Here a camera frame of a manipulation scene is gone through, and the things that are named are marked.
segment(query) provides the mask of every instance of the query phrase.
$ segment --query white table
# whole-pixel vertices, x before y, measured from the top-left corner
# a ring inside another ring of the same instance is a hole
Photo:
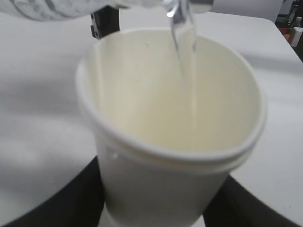
[[[303,65],[270,21],[197,16],[198,33],[239,51],[268,99],[249,161],[232,173],[273,210],[303,225]],[[167,26],[161,10],[124,11],[121,28]],[[95,43],[90,19],[39,24],[0,15],[0,226],[47,200],[95,156],[77,109],[77,61]]]

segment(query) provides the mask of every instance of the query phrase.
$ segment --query clear liquid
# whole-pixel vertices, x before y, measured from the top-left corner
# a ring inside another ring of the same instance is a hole
[[[139,141],[180,152],[217,152],[238,146],[247,137],[258,103],[251,102],[247,79],[239,77],[232,59],[221,58],[227,63],[218,67],[214,47],[198,40],[196,70],[203,74],[195,82],[190,73],[181,76],[166,31],[114,37],[88,61],[87,86],[93,102],[115,127]],[[213,61],[206,61],[206,56]],[[191,59],[184,59],[185,70],[190,70]],[[235,86],[235,81],[243,86]]]
[[[190,148],[197,147],[197,72],[196,72],[196,23],[189,0],[175,0],[166,5],[167,17],[171,18],[171,32],[178,55],[183,82],[183,102],[181,111],[190,111],[189,119],[184,119],[183,128],[190,126]]]

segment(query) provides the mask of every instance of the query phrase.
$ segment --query cup rim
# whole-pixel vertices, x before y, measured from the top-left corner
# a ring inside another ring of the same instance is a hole
[[[90,117],[94,120],[94,122],[98,125],[98,127],[103,128],[108,134],[111,136],[116,137],[119,141],[126,144],[129,147],[134,148],[135,150],[139,150],[145,155],[154,156],[157,158],[165,158],[170,160],[176,161],[187,161],[187,162],[220,162],[227,159],[238,157],[239,155],[246,153],[249,151],[251,147],[255,144],[257,139],[261,136],[261,133],[264,129],[266,116],[267,116],[267,106],[266,106],[266,99],[263,91],[260,89],[259,83],[256,79],[256,76],[253,73],[252,67],[249,63],[235,50],[220,44],[217,41],[214,41],[210,38],[197,35],[198,38],[205,39],[209,42],[214,43],[215,45],[219,45],[221,48],[225,48],[231,54],[235,55],[248,69],[252,79],[254,80],[255,86],[259,93],[260,99],[260,113],[257,119],[257,123],[255,124],[254,128],[251,130],[247,138],[238,146],[228,149],[222,149],[220,152],[210,152],[207,150],[201,151],[179,151],[173,150],[169,148],[162,148],[156,145],[148,144],[147,142],[140,141],[127,133],[123,132],[122,130],[118,129],[114,124],[112,124],[107,118],[102,114],[102,112],[98,111],[97,108],[94,106],[93,102],[89,98],[88,92],[85,88],[85,74],[80,73],[80,68],[85,65],[85,60],[91,55],[94,49],[99,47],[106,39],[114,35],[119,34],[127,34],[133,32],[140,32],[140,31],[168,31],[168,28],[134,28],[134,29],[127,29],[123,31],[114,32],[107,37],[100,39],[96,44],[94,44],[90,50],[82,57],[80,62],[78,63],[76,69],[76,90],[78,93],[79,101],[84,104],[84,107],[87,109]]]

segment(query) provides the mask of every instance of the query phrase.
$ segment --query paper cup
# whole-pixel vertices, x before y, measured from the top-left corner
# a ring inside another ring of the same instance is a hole
[[[172,99],[165,93],[177,95],[177,62],[170,31],[140,29],[101,39],[78,66],[80,110],[96,139],[106,206],[116,226],[191,226],[229,172],[248,158],[264,126],[265,100],[251,67],[227,47],[198,37],[199,114],[210,129],[198,135],[204,147],[150,142],[157,130],[161,142],[183,140],[169,122],[166,101]],[[149,109],[157,98],[165,105]],[[149,124],[151,112],[167,115],[164,126]],[[141,139],[127,127],[153,131]]]

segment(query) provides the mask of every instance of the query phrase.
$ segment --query liquid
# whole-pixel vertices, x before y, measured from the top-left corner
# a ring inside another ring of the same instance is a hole
[[[238,146],[254,125],[258,105],[233,59],[216,57],[215,46],[205,42],[198,39],[196,70],[203,74],[191,83],[196,94],[185,86],[193,80],[181,74],[169,32],[130,32],[103,42],[87,67],[101,114],[128,136],[161,148],[216,152]],[[192,61],[185,59],[190,70]]]
[[[189,109],[190,119],[184,118],[183,127],[190,125],[190,150],[197,147],[197,71],[196,71],[196,23],[189,0],[175,0],[165,5],[167,17],[171,18],[171,33],[174,39],[182,76],[181,111]]]

